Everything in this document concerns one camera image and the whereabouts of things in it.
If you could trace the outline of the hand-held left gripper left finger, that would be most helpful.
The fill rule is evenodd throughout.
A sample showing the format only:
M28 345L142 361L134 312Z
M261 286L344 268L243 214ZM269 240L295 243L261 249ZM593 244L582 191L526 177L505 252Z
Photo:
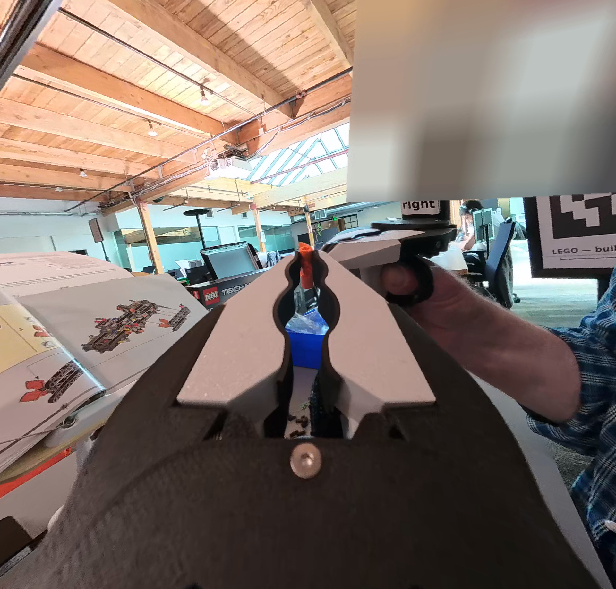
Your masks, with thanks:
M285 325L295 315L295 255L212 311L218 319L177 401L235 412L266 437L283 438L293 392Z

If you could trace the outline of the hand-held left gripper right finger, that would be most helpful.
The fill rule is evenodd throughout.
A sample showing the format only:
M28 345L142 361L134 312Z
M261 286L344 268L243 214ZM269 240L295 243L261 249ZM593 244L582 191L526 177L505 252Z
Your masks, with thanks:
M389 302L325 252L312 266L328 330L309 400L311 435L350 439L369 414L433 406Z

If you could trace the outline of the orange lego piece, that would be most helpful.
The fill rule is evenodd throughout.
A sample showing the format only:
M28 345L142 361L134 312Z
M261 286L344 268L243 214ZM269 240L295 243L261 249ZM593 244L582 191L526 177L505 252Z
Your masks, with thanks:
M298 253L300 259L300 285L304 290L313 288L313 254L314 249L311 245L304 242L298 243Z

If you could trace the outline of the person's right forearm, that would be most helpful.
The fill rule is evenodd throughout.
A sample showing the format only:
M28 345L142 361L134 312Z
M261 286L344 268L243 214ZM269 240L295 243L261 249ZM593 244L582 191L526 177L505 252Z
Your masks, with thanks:
M569 421L581 405L581 375L558 336L477 299L475 347L466 369L550 422Z

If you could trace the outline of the black lego set box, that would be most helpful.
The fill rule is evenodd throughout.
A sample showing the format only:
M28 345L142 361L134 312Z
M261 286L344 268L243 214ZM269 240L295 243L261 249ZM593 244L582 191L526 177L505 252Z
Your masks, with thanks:
M250 285L270 268L254 270L249 273L221 278L187 286L187 291L207 310L224 304L238 292Z

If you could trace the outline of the small black lego pins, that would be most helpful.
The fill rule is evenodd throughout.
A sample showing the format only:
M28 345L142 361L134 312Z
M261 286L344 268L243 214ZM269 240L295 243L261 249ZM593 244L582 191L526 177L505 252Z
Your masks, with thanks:
M289 407L286 439L303 439L312 436L311 406L309 401L293 402Z

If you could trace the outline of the person's right hand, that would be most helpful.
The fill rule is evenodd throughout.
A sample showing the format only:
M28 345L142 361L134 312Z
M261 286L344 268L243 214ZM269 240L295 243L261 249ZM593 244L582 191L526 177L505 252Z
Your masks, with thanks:
M460 278L426 259L415 268L404 262L385 265L381 285L388 300L444 348L461 338L463 325L482 302Z

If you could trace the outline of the blue plastic bin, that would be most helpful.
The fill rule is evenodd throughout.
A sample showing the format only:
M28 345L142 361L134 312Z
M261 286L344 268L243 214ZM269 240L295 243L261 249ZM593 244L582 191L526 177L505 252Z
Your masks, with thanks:
M286 324L294 367L318 370L323 340L329 327L317 308L295 314Z

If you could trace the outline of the black office chair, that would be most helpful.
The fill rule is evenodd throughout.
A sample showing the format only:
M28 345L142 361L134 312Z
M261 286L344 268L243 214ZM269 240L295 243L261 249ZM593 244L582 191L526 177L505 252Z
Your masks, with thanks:
M515 222L500 224L490 251L463 252L467 266L466 280L476 293L505 309L511 309L517 298L512 291L510 245L516 231Z

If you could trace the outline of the open grey case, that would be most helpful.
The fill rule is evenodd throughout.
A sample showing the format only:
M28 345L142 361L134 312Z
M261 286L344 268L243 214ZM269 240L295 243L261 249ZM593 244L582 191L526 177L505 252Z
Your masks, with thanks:
M200 255L211 280L242 276L263 269L258 252L245 241L206 247L200 250Z

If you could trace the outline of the black round-top floor stand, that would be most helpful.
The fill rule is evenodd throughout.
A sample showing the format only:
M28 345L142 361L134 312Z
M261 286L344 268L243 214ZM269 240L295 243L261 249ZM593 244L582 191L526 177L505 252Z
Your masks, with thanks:
M201 247L202 249L200 250L200 253L203 249L206 248L212 248L215 246L219 246L217 243L217 239L214 240L213 242L208 243L204 237L204 233L203 233L203 226L201 224L201 217L207 217L210 218L212 216L212 209L211 208L193 208L193 209L187 209L182 213L184 216L188 217L188 218L193 218L196 222L197 225L197 229L198 229L198 237L200 239L201 242Z

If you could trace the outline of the black and white tag sign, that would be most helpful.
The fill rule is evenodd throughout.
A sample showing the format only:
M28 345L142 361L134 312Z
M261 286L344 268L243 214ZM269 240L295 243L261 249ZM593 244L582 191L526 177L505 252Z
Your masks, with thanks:
M533 278L591 279L597 299L615 269L615 194L523 198Z

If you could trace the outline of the white ceiling projector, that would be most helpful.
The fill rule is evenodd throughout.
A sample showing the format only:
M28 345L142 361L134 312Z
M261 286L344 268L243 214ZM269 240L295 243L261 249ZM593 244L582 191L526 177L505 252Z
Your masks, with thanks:
M238 157L220 157L208 163L208 176L249 180L251 164Z

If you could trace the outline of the orange strip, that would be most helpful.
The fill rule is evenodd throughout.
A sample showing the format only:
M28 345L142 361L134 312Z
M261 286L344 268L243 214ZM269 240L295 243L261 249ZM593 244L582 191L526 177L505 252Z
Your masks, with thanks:
M28 471L24 475L20 477L15 477L9 481L1 483L1 498L6 496L8 493L14 491L15 489L19 488L19 486L32 480L34 477L37 477L39 474L43 473L44 471L50 469L52 466L54 466L58 462L62 461L66 457L73 454L73 452L74 452L74 447L66 448L65 450L57 454L56 456L50 458L44 463L41 463L40 465Z

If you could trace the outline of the black metal bar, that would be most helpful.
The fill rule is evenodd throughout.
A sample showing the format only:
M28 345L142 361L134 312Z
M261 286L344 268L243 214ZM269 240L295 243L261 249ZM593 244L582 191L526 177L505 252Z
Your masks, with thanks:
M36 42L64 0L17 0L1 32L1 87Z

